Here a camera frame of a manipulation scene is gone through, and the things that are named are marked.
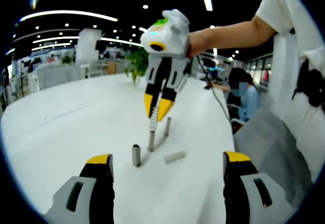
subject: light blue shirt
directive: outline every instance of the light blue shirt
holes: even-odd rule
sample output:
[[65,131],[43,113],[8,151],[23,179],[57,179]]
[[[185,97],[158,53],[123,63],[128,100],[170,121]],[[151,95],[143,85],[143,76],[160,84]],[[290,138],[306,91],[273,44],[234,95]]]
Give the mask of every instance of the light blue shirt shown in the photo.
[[241,121],[249,120],[258,110],[258,93],[254,86],[250,86],[247,92],[240,98],[242,106],[239,108],[238,115]]

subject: black ceiling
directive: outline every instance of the black ceiling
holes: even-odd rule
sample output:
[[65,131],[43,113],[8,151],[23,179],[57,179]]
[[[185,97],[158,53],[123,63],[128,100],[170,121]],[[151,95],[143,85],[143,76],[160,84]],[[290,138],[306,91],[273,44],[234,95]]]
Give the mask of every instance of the black ceiling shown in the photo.
[[[138,28],[148,28],[155,20],[161,19],[161,12],[163,10],[179,9],[190,20],[190,31],[195,31],[210,25],[224,26],[250,20],[254,16],[260,2],[261,0],[212,0],[213,11],[209,12],[206,10],[203,0],[39,0],[35,10],[31,7],[25,8],[23,10],[24,13],[20,13],[20,16],[48,10],[77,10],[107,15],[117,18],[118,21],[113,22],[81,15],[55,14],[34,17],[22,22],[17,20],[18,25],[14,28],[12,34],[16,34],[16,37],[13,39],[15,40],[22,36],[45,30],[65,28],[82,30],[86,27],[92,28],[93,25],[97,25],[98,29],[103,30],[103,33],[105,33],[104,37],[106,38],[116,38],[116,36],[119,36],[121,40],[128,41],[132,39],[133,42],[139,43],[142,32]],[[143,5],[148,5],[149,8],[143,9]],[[78,30],[63,30],[61,32],[63,32],[63,36],[77,36],[79,33]],[[40,35],[41,39],[44,39],[58,37],[58,33],[58,31],[55,31]],[[38,44],[32,43],[37,39],[37,35],[32,35],[14,42],[12,48],[16,48],[16,55],[21,53],[19,50],[23,51],[22,54],[30,52],[32,48],[38,46]],[[272,48],[273,42],[270,40],[257,48],[239,49],[236,59],[247,61],[272,52]],[[232,54],[235,54],[235,49],[219,50],[218,54],[230,57]]]

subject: gray tube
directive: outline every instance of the gray tube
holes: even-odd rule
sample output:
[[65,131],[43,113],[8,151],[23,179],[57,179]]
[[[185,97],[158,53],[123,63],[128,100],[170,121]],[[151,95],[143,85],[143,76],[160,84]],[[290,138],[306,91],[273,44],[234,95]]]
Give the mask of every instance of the gray tube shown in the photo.
[[175,154],[171,154],[165,157],[165,162],[166,164],[170,163],[170,162],[174,162],[177,161],[178,159],[182,159],[186,157],[186,152],[184,150],[179,151]]
[[149,135],[149,147],[148,147],[149,152],[152,152],[153,151],[154,134],[155,134],[154,131],[150,131],[150,135]]
[[132,162],[133,162],[133,166],[138,167],[139,165],[141,165],[141,148],[139,145],[135,144],[133,145],[132,148]]
[[169,134],[169,128],[171,126],[172,119],[170,117],[167,118],[166,128],[165,128],[165,136],[168,136]]

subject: white shirt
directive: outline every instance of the white shirt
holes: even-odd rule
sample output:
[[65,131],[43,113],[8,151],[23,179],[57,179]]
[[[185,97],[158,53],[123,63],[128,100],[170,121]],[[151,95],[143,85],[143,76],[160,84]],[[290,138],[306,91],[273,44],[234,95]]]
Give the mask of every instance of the white shirt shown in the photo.
[[[308,58],[309,70],[317,69],[325,75],[324,42],[300,0],[262,0],[256,16],[283,36],[295,28],[301,62]],[[308,97],[299,93],[286,108],[284,122],[296,138],[297,148],[304,156],[311,178],[315,181],[325,160],[324,112],[321,107],[312,107]]]

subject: person's arm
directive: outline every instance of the person's arm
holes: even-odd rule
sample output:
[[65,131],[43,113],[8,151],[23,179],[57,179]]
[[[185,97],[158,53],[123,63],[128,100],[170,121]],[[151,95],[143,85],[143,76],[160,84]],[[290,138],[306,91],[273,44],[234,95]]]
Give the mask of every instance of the person's arm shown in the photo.
[[290,13],[279,0],[262,0],[255,16],[250,21],[190,33],[188,56],[199,55],[213,48],[258,46],[276,32],[285,34],[293,27]]
[[206,28],[189,34],[188,56],[204,53],[208,49],[245,48],[258,46],[271,38],[276,31],[258,16],[251,21],[234,25]]
[[212,83],[212,87],[221,89],[222,91],[225,91],[225,92],[229,92],[229,93],[231,92],[231,90],[228,86]]

